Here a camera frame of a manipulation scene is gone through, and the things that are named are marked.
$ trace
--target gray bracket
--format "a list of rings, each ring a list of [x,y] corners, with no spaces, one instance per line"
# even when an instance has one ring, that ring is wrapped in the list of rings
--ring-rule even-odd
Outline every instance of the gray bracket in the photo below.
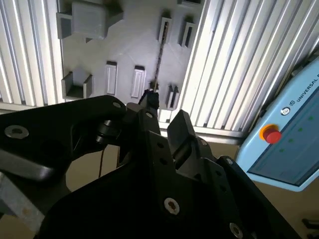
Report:
[[[124,13],[118,5],[74,1],[72,2],[72,11],[56,14],[58,38],[63,39],[73,33],[80,33],[85,42],[89,42],[91,39],[103,40],[107,36],[109,28],[122,20],[123,15]]]
[[[68,100],[89,98],[92,94],[92,84],[92,75],[84,73],[79,68],[75,69],[62,79],[63,98]]]

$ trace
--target gray pegboard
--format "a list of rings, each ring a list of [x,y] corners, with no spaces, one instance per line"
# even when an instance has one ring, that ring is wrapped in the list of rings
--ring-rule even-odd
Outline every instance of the gray pegboard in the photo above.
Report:
[[[201,4],[178,4],[177,0],[122,0],[119,4],[124,12],[123,20],[109,28],[105,39],[92,39],[86,43],[81,34],[74,33],[62,40],[64,72],[72,72],[80,66],[91,74],[91,97],[105,95],[108,91],[112,94],[113,91],[108,90],[112,86],[114,95],[122,102],[137,103],[143,94],[141,89],[147,89],[154,80],[160,49],[161,17],[163,13],[165,17],[168,14],[171,24],[158,76],[160,108],[167,109],[169,87],[177,86],[180,91],[185,78],[203,1]],[[187,19],[191,19],[192,24],[185,27]],[[187,47],[187,33],[184,31],[188,26],[193,29]],[[110,62],[116,64],[112,68],[112,74],[116,74],[115,85],[107,81]]]

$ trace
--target black plastic part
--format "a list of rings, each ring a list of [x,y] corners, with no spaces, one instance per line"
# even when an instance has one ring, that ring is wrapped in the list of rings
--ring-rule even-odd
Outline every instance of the black plastic part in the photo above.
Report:
[[[255,232],[258,239],[300,239],[299,235],[262,194],[247,174],[227,156],[221,156],[217,163],[224,169],[232,185],[232,194],[239,208],[244,227]]]
[[[101,96],[2,115],[2,132],[21,125],[29,135],[15,139],[0,134],[0,170],[35,181],[59,177],[72,160],[102,150],[95,142],[98,124],[119,120],[125,112],[118,99]]]
[[[139,105],[145,109],[148,109],[157,117],[158,109],[160,107],[159,94],[154,91],[145,90],[139,101]]]
[[[308,229],[317,229],[319,230],[319,220],[309,220],[309,219],[302,219],[303,224]]]

